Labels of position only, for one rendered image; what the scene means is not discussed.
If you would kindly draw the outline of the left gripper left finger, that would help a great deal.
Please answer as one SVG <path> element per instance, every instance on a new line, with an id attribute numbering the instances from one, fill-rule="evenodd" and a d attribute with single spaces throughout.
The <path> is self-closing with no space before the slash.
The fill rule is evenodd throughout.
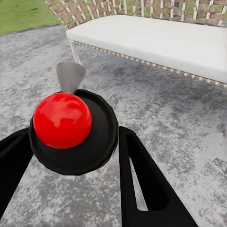
<path id="1" fill-rule="evenodd" d="M 0 220 L 33 156 L 29 127 L 0 141 Z"/>

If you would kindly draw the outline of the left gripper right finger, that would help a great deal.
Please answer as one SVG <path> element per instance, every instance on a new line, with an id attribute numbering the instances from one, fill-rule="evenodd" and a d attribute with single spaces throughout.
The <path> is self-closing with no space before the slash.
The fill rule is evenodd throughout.
<path id="1" fill-rule="evenodd" d="M 198 227 L 137 134 L 119 126 L 122 227 Z M 130 158 L 148 211 L 137 208 Z"/>

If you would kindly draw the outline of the insectifuge atomizer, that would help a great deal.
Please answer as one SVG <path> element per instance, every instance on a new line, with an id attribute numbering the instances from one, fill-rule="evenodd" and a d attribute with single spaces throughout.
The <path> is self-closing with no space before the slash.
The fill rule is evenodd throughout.
<path id="1" fill-rule="evenodd" d="M 85 175 L 102 168 L 118 145 L 113 108 L 100 95 L 78 89 L 86 75 L 79 62 L 59 62 L 62 92 L 45 98 L 30 121 L 30 147 L 46 168 L 65 175 Z"/>

